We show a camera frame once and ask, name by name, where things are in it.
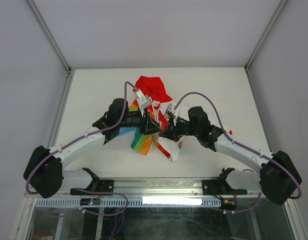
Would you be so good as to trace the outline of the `white red rainbow kids jacket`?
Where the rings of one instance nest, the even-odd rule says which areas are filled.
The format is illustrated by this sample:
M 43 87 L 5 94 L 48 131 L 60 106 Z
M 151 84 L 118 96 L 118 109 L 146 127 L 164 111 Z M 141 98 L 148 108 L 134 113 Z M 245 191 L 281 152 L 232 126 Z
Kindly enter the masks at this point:
M 165 119 L 164 115 L 166 108 L 169 104 L 174 104 L 177 107 L 180 107 L 179 114 L 184 113 L 184 110 L 182 109 L 181 104 L 176 103 L 173 98 L 167 94 L 165 85 L 161 78 L 141 76 L 136 81 L 135 87 L 151 98 L 152 104 L 147 107 L 146 110 L 150 113 L 151 117 L 159 123 L 162 131 L 167 128 L 173 128 L 175 126 L 173 122 L 167 122 Z M 139 133 L 137 129 L 135 131 L 134 140 L 131 143 L 131 148 L 136 152 L 147 155 L 152 146 L 156 146 L 156 148 L 158 148 L 172 162 L 178 160 L 182 144 L 188 136 L 181 136 L 179 141 L 172 141 L 167 138 L 160 137 L 159 134 L 161 132 L 144 135 Z M 216 151 L 215 143 L 217 138 L 223 134 L 223 130 L 214 125 L 210 134 L 212 146 L 206 148 Z

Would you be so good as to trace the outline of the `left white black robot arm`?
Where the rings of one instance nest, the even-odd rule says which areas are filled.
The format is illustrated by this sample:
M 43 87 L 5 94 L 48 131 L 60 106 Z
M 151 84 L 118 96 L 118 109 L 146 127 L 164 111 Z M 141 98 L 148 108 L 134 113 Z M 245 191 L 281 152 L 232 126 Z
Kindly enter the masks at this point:
M 67 170 L 67 166 L 86 152 L 102 147 L 113 140 L 122 128 L 136 128 L 143 135 L 161 131 L 159 123 L 150 112 L 151 100 L 141 102 L 132 110 L 123 98 L 113 100 L 104 115 L 95 121 L 83 135 L 67 143 L 34 149 L 23 174 L 26 187 L 35 189 L 41 197 L 47 199 L 58 191 L 69 190 L 72 195 L 94 194 L 106 189 L 102 180 L 89 168 Z

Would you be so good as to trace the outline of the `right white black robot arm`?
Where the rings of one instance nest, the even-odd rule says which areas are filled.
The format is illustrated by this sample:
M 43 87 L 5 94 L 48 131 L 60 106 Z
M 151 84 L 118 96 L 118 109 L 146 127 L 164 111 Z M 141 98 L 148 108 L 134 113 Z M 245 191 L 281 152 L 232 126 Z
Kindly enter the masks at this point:
M 301 196 L 302 180 L 288 154 L 254 150 L 238 142 L 222 128 L 211 124 L 200 106 L 188 110 L 188 120 L 179 117 L 178 112 L 179 109 L 173 104 L 167 107 L 168 125 L 161 137 L 175 142 L 182 136 L 196 137 L 204 148 L 227 155 L 249 167 L 246 171 L 233 167 L 222 169 L 215 187 L 211 187 L 210 191 L 215 190 L 217 195 L 233 190 L 254 191 L 264 194 L 277 205 L 294 198 L 294 193 Z

